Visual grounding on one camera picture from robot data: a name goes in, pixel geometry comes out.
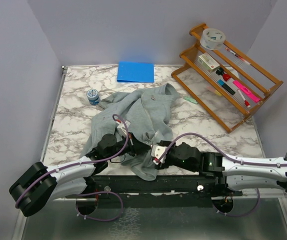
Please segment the grey zip-up jacket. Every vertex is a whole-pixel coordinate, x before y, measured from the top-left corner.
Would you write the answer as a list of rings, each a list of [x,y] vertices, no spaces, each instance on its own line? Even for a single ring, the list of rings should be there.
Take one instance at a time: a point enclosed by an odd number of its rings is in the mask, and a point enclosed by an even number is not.
[[[133,92],[111,94],[99,103],[103,110],[92,118],[90,136],[80,156],[85,156],[95,148],[105,134],[116,132],[113,114],[129,121],[129,132],[143,144],[171,141],[173,132],[168,124],[171,108],[179,97],[177,90],[169,83]]]

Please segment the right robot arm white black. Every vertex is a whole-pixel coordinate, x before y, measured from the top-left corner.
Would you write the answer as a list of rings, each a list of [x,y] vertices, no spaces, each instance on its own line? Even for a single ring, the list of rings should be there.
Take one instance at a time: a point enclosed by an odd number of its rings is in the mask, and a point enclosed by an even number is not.
[[[215,179],[213,190],[224,196],[243,189],[281,189],[287,193],[287,153],[282,157],[253,158],[216,152],[201,152],[186,143],[161,141],[151,147],[156,169],[170,166]]]

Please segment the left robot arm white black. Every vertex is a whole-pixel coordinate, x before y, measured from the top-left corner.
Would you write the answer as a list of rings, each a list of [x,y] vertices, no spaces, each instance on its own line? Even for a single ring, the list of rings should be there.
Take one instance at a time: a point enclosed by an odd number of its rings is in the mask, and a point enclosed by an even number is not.
[[[132,133],[120,141],[113,134],[105,134],[85,156],[78,160],[46,166],[38,161],[32,164],[9,188],[15,207],[30,217],[39,212],[51,199],[75,195],[82,197],[93,194],[94,185],[85,180],[102,172],[108,162],[125,154],[138,156],[150,150],[150,146],[140,142]]]

